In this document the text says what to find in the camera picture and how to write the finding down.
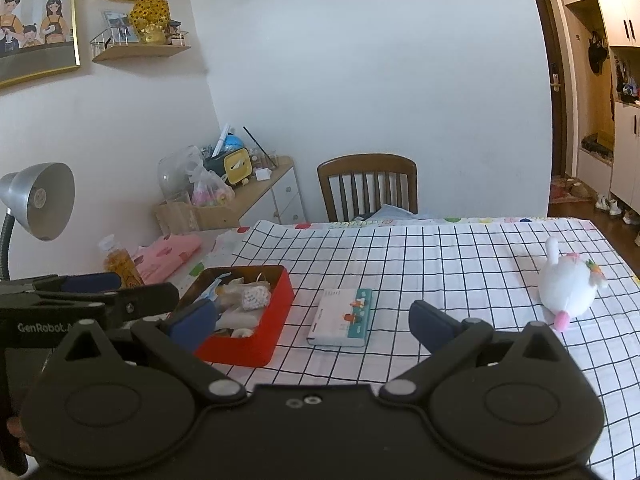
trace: white plush toy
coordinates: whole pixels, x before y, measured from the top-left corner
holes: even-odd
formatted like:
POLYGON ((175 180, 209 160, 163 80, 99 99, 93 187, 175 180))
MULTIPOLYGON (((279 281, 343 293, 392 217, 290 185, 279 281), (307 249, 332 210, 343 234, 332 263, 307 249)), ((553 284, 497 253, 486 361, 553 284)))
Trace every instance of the white plush toy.
POLYGON ((583 261, 578 253, 560 256, 558 240, 546 239, 546 263, 540 270, 540 300, 556 315, 554 328, 562 332, 571 318, 578 317, 593 303, 596 291, 606 288, 607 279, 592 260, 583 261))

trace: door handle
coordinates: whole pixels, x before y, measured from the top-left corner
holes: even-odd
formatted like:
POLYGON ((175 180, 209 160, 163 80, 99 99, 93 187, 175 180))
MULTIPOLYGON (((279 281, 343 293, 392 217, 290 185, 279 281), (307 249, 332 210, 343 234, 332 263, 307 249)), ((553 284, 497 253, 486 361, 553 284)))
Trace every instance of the door handle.
POLYGON ((554 81, 551 83, 551 88, 554 89, 554 92, 559 92, 560 91, 560 79, 558 77, 558 74, 553 74, 553 78, 554 81))

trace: grid tablecloth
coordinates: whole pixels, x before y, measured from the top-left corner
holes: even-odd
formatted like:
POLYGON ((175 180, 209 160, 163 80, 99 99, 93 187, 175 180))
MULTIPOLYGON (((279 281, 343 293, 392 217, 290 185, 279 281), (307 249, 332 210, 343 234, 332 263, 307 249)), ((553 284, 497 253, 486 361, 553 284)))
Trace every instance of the grid tablecloth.
POLYGON ((206 267, 281 264, 296 290, 266 367, 214 366, 249 391, 258 383, 370 383, 377 391, 429 355, 409 332, 408 309, 415 300, 458 320, 479 317, 500 330, 520 330, 532 320, 552 322, 536 285, 546 261, 544 242, 553 235, 561 253, 592 259, 609 280, 591 309, 558 335, 606 412, 590 463, 605 479, 638 477, 640 282, 602 233, 577 219, 393 224, 294 228, 261 221, 231 254, 208 256, 206 267), (322 291, 339 287, 374 291, 367 345, 309 346, 306 335, 322 291))

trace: wooden floor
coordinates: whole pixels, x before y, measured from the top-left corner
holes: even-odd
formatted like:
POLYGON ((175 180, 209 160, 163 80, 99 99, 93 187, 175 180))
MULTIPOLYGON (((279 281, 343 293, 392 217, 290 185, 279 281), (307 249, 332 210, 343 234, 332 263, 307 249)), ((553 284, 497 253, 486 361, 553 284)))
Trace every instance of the wooden floor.
POLYGON ((594 208, 592 202, 550 204, 548 216, 572 216, 591 220, 602 234, 605 235, 605 238, 618 254, 627 262, 633 272, 635 272, 637 276, 640 276, 640 247, 634 243, 640 226, 627 225, 620 217, 612 218, 607 212, 594 208))

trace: juice bottle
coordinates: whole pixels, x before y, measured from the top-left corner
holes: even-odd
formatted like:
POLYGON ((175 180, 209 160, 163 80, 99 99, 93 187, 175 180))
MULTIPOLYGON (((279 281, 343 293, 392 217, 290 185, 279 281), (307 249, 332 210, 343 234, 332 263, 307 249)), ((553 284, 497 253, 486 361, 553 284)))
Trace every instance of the juice bottle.
POLYGON ((115 272, 122 279, 122 288, 144 285, 140 274, 136 269, 131 256, 127 250, 121 246, 114 235, 109 235, 100 240, 98 247, 104 254, 104 270, 115 272))

